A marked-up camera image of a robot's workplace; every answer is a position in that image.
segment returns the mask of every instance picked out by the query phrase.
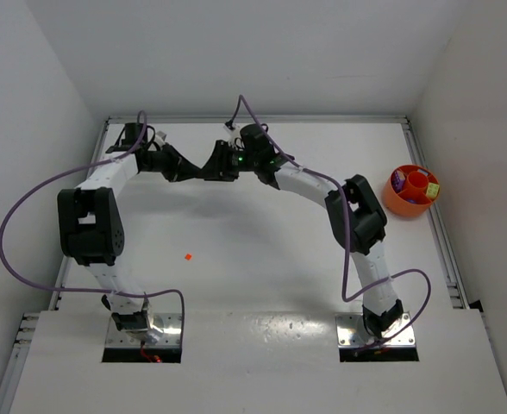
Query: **purple cable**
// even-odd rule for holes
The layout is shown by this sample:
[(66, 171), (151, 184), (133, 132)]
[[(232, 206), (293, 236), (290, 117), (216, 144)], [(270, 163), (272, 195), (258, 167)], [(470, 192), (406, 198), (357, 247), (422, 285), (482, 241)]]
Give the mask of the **purple cable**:
[[(133, 144), (133, 146), (126, 152), (121, 155), (118, 155), (114, 158), (114, 160), (121, 160), (128, 155), (132, 154), (141, 144), (142, 140), (144, 139), (145, 133), (147, 132), (147, 114), (144, 110), (141, 110), (137, 116), (137, 122), (140, 122), (142, 118), (144, 118), (144, 123), (142, 124), (141, 132), (139, 133), (139, 136)], [(182, 312), (182, 321), (181, 321), (181, 347), (183, 344), (183, 333), (185, 332), (185, 298), (183, 297), (183, 293), (178, 289), (166, 289), (164, 291), (154, 292), (154, 293), (144, 293), (144, 294), (134, 294), (134, 293), (126, 293), (126, 292), (113, 292), (108, 289), (91, 289), (91, 288), (81, 288), (81, 287), (55, 287), (55, 286), (47, 286), (42, 285), (39, 283), (35, 283), (29, 279), (24, 278), (19, 274), (8, 262), (6, 259), (6, 254), (4, 253), (4, 245), (3, 245), (3, 238), (4, 238), (4, 231), (6, 230), (6, 226), (9, 223), (10, 218), (14, 215), (16, 210), (20, 208), (20, 206), (32, 195), (34, 195), (38, 190), (43, 188), (46, 185), (49, 185), (50, 183), (56, 181), (57, 179), (63, 179), (64, 177), (67, 177), (68, 175), (79, 173), (80, 171), (88, 170), (90, 168), (94, 168), (97, 166), (105, 166), (106, 164), (109, 164), (110, 162), (113, 162), (113, 160), (104, 160), (104, 161), (98, 161), (93, 162), (92, 164), (87, 164), (86, 166), (76, 166), (75, 168), (72, 168), (71, 170), (67, 170), (64, 172), (61, 172), (58, 175), (55, 175), (51, 177), (50, 179), (46, 179), (42, 183), (39, 183), (35, 187), (33, 187), (31, 190), (26, 192), (22, 198), (20, 198), (16, 203), (12, 206), (12, 208), (9, 210), (9, 212), (6, 214), (6, 216), (3, 219), (3, 222), (1, 223), (0, 227), (0, 259), (3, 263), (4, 267), (6, 267), (6, 270), (9, 271), (9, 273), (14, 276), (18, 281), (22, 282), (24, 285), (33, 287), (35, 289), (40, 289), (42, 291), (47, 292), (88, 292), (88, 293), (104, 293), (104, 294), (111, 294), (115, 293), (115, 295), (118, 296), (124, 296), (125, 298), (155, 298), (157, 296), (165, 295), (167, 293), (177, 293), (180, 301), (181, 301), (181, 312)]]
[(241, 104), (244, 104), (244, 107), (246, 108), (247, 113), (252, 117), (253, 122), (260, 128), (260, 130), (261, 130), (262, 134), (265, 136), (265, 138), (267, 138), (267, 140), (269, 140), (269, 142), (272, 143), (272, 145), (279, 151), (280, 155), (285, 160), (290, 162), (293, 166), (296, 166), (298, 168), (303, 168), (303, 170), (310, 175), (313, 175), (313, 176), (318, 177), (320, 179), (326, 179), (327, 181), (330, 181), (332, 184), (334, 184), (336, 186), (336, 189), (340, 193), (341, 207), (343, 210), (343, 217), (344, 217), (344, 220), (343, 220), (344, 221), (344, 228), (345, 228), (344, 231), (345, 231), (345, 236), (346, 236), (345, 248), (344, 248), (345, 256), (344, 256), (344, 264), (343, 264), (343, 278), (342, 278), (342, 282), (341, 282), (341, 298), (344, 302), (346, 302), (346, 303), (352, 302), (356, 298), (358, 298), (360, 295), (362, 295), (366, 291), (369, 291), (373, 287), (381, 285), (385, 282), (388, 282), (388, 281), (390, 281), (390, 279), (395, 279), (400, 276), (403, 276), (404, 274), (407, 274), (407, 273), (420, 273), (426, 279), (426, 283), (428, 284), (428, 293), (426, 295), (426, 298), (425, 298), (420, 310), (410, 319), (409, 323), (407, 323), (403, 328), (401, 328), (393, 336), (385, 338), (384, 340), (381, 340), (381, 341), (373, 342), (369, 345), (365, 345), (364, 347), (359, 347), (358, 352), (369, 349), (369, 348), (373, 348), (377, 345), (382, 345), (382, 344), (390, 341), (390, 339), (401, 334), (404, 330), (409, 328), (418, 319), (418, 317), (423, 313), (424, 309), (426, 308), (426, 305), (428, 304), (428, 301), (429, 301), (429, 298), (430, 298), (430, 295), (432, 292), (432, 285), (431, 285), (428, 275), (419, 269), (403, 270), (402, 272), (396, 273), (396, 274), (390, 276), (389, 278), (380, 279), (380, 280), (376, 280), (376, 281), (372, 282), (371, 284), (363, 287), (358, 292), (354, 293), (353, 295), (351, 295), (348, 298), (347, 297), (347, 277), (349, 275), (349, 253), (351, 251), (351, 235), (349, 234), (349, 214), (347, 213), (348, 209), (347, 209), (346, 193), (343, 191), (343, 188), (341, 188), (340, 183), (338, 181), (336, 181), (335, 179), (333, 179), (332, 177), (329, 177), (328, 175), (323, 174), (322, 172), (318, 172), (315, 170), (311, 170), (309, 168), (302, 167), (295, 160), (293, 160), (287, 153), (285, 153), (285, 151), (277, 144), (277, 142), (275, 142), (275, 140), (263, 128), (263, 124), (260, 122), (259, 118), (255, 115), (254, 111), (252, 110), (250, 105), (247, 103), (247, 100), (244, 98), (243, 95), (240, 95), (238, 97), (238, 104), (236, 105), (235, 113), (233, 114), (232, 118), (230, 119), (231, 122), (233, 122), (235, 120), (236, 116), (238, 115), (238, 111), (240, 110)]

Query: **purple wire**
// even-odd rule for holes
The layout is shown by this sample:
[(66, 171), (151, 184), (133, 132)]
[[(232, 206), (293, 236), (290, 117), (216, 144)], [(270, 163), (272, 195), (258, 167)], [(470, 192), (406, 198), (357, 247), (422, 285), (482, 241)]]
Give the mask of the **purple wire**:
[(348, 298), (347, 297), (347, 278), (349, 275), (349, 253), (351, 251), (351, 235), (349, 234), (350, 225), (349, 225), (349, 214), (348, 214), (348, 208), (347, 208), (346, 193), (343, 191), (343, 188), (341, 188), (340, 183), (338, 181), (336, 181), (335, 179), (333, 179), (332, 177), (330, 177), (326, 174), (323, 174), (322, 172), (318, 172), (315, 170), (311, 170), (309, 168), (302, 167), (292, 157), (290, 157), (287, 153), (285, 153), (285, 151), (277, 144), (277, 142), (275, 142), (275, 140), (263, 128), (263, 124), (260, 122), (259, 118), (255, 115), (254, 111), (252, 110), (250, 105), (247, 103), (247, 100), (244, 98), (243, 95), (240, 95), (238, 97), (238, 104), (236, 105), (235, 113), (233, 114), (233, 116), (230, 120), (231, 122), (233, 122), (235, 120), (236, 116), (238, 115), (238, 111), (240, 110), (241, 104), (244, 104), (244, 107), (246, 108), (247, 113), (252, 117), (253, 122), (260, 128), (260, 130), (261, 130), (262, 134), (265, 136), (265, 138), (267, 138), (267, 140), (269, 140), (269, 142), (272, 143), (272, 145), (279, 151), (280, 155), (285, 160), (290, 162), (293, 166), (296, 166), (298, 168), (302, 168), (303, 171), (305, 171), (306, 173), (308, 173), (310, 175), (313, 175), (313, 176), (318, 177), (320, 179), (326, 179), (327, 181), (330, 181), (332, 184), (334, 184), (336, 186), (336, 189), (340, 193), (341, 207), (343, 210), (343, 217), (344, 217), (344, 220), (343, 220), (344, 221), (344, 231), (345, 231), (345, 237), (346, 237), (345, 247), (344, 247), (345, 254), (344, 254), (344, 264), (343, 264), (343, 277), (342, 277), (342, 282), (341, 282), (341, 298), (344, 302), (346, 302), (346, 303), (352, 302), (356, 298), (358, 298), (360, 295), (362, 295), (363, 293), (371, 290), (373, 287), (381, 285), (383, 283), (386, 283), (386, 282), (390, 281), (390, 279), (398, 278), (398, 277), (403, 276), (404, 274), (407, 274), (407, 273), (420, 273), (426, 279), (426, 283), (428, 284), (428, 293), (426, 295), (426, 298), (424, 299), (424, 302), (423, 302), (420, 310), (410, 319), (409, 323), (407, 323), (403, 328), (401, 328), (393, 336), (387, 337), (387, 338), (380, 340), (380, 341), (373, 342), (369, 345), (365, 345), (364, 347), (359, 347), (358, 352), (369, 349), (369, 348), (373, 348), (375, 346), (382, 345), (382, 344), (390, 341), (390, 339), (393, 339), (397, 335), (401, 334), (404, 330), (409, 328), (418, 319), (418, 317), (420, 315), (422, 315), (424, 309), (426, 308), (426, 305), (428, 304), (428, 301), (429, 301), (429, 298), (430, 298), (431, 292), (432, 292), (432, 285), (431, 285), (428, 275), (420, 269), (403, 270), (402, 272), (396, 273), (396, 274), (390, 276), (389, 278), (380, 279), (380, 280), (376, 280), (376, 281), (372, 282), (371, 284), (363, 287), (358, 292), (354, 293), (353, 295), (351, 295)]
[[(144, 110), (141, 110), (137, 116), (137, 122), (140, 121), (141, 117), (144, 119), (144, 123), (142, 124), (141, 132), (139, 133), (139, 136), (133, 144), (133, 146), (126, 152), (121, 155), (118, 155), (117, 157), (114, 157), (114, 160), (121, 160), (128, 155), (131, 155), (141, 144), (142, 140), (144, 139), (145, 133), (147, 132), (147, 114)], [(35, 289), (40, 289), (42, 291), (47, 292), (87, 292), (87, 293), (104, 293), (104, 294), (111, 294), (114, 293), (118, 296), (123, 296), (125, 298), (155, 298), (157, 296), (165, 295), (167, 293), (177, 293), (180, 301), (181, 301), (181, 312), (182, 312), (182, 321), (181, 321), (181, 347), (183, 343), (183, 333), (185, 332), (185, 298), (183, 296), (183, 293), (178, 289), (166, 289), (164, 291), (154, 292), (154, 293), (144, 293), (144, 294), (135, 294), (135, 293), (126, 293), (126, 292), (113, 292), (108, 289), (91, 289), (91, 288), (84, 288), (84, 287), (56, 287), (56, 286), (48, 286), (48, 285), (42, 285), (40, 283), (35, 283), (29, 279), (24, 278), (19, 274), (8, 262), (6, 259), (6, 254), (4, 253), (4, 245), (3, 245), (3, 239), (4, 239), (4, 231), (6, 230), (6, 226), (9, 223), (10, 218), (14, 215), (16, 210), (20, 208), (20, 206), (32, 195), (34, 195), (38, 190), (43, 188), (46, 185), (49, 185), (50, 183), (58, 180), (63, 179), (64, 177), (67, 177), (68, 175), (79, 173), (84, 170), (88, 170), (90, 168), (94, 168), (97, 166), (105, 166), (106, 164), (109, 164), (110, 162), (113, 162), (113, 160), (104, 160), (104, 161), (97, 161), (93, 162), (91, 164), (87, 164), (86, 166), (76, 166), (75, 168), (72, 168), (71, 170), (67, 170), (64, 172), (61, 172), (60, 174), (57, 174), (50, 179), (46, 179), (42, 183), (39, 183), (35, 187), (33, 187), (31, 190), (26, 192), (22, 198), (20, 198), (16, 203), (12, 206), (12, 208), (9, 210), (9, 212), (6, 214), (6, 216), (3, 219), (3, 222), (1, 223), (0, 227), (0, 259), (3, 263), (4, 267), (6, 267), (6, 270), (9, 271), (9, 273), (14, 276), (18, 281), (22, 282), (24, 285), (33, 287)]]

